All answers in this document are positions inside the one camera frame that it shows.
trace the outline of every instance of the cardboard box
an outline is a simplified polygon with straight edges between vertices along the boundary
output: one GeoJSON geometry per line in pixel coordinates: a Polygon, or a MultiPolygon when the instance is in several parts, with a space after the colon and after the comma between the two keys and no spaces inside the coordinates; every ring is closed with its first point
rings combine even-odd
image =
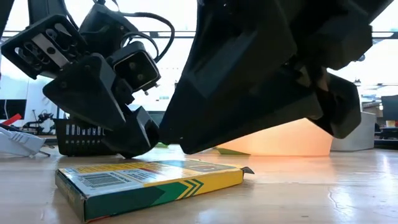
{"type": "Polygon", "coordinates": [[[55,184],[83,222],[242,183],[248,167],[196,160],[132,162],[59,169],[55,184]]]}

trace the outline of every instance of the white device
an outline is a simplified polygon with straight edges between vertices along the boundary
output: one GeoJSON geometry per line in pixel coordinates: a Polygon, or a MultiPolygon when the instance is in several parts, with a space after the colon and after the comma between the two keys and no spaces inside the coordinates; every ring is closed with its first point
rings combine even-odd
{"type": "Polygon", "coordinates": [[[0,127],[0,152],[18,156],[34,156],[44,145],[45,139],[0,127]]]}

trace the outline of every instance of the table surface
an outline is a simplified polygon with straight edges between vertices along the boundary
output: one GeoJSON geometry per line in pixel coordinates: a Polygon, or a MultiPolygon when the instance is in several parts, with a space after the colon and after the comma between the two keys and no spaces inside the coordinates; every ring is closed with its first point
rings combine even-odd
{"type": "MultiPolygon", "coordinates": [[[[0,223],[79,223],[54,184],[60,167],[126,162],[122,157],[0,155],[0,223]]],[[[97,221],[104,223],[398,223],[398,151],[330,157],[184,155],[178,146],[139,157],[249,166],[241,185],[97,221]]]]}

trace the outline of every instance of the screw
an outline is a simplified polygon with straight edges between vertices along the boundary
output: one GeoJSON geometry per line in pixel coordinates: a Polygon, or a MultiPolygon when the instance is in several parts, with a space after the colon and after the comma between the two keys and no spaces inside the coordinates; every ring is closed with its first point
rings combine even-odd
{"type": "Polygon", "coordinates": [[[68,84],[66,82],[61,82],[61,88],[66,88],[68,84]]]}
{"type": "Polygon", "coordinates": [[[144,75],[143,74],[138,74],[137,78],[138,78],[138,80],[142,81],[144,79],[144,75]]]}
{"type": "Polygon", "coordinates": [[[135,70],[137,68],[137,64],[135,64],[134,62],[130,62],[129,67],[130,67],[130,70],[135,70]]]}
{"type": "Polygon", "coordinates": [[[91,67],[89,65],[85,65],[85,71],[89,72],[91,70],[91,67]]]}
{"type": "Polygon", "coordinates": [[[49,53],[49,54],[55,54],[55,49],[54,49],[53,47],[49,47],[49,48],[47,49],[47,53],[49,53]]]}

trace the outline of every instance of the computer monitor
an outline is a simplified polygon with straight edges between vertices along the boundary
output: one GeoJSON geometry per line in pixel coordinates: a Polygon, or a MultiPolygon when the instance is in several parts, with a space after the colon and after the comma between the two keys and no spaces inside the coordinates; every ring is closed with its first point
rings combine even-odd
{"type": "Polygon", "coordinates": [[[26,100],[0,100],[0,119],[8,119],[16,114],[25,118],[26,100]]]}
{"type": "Polygon", "coordinates": [[[398,95],[382,96],[383,118],[386,121],[398,121],[398,95]]]}

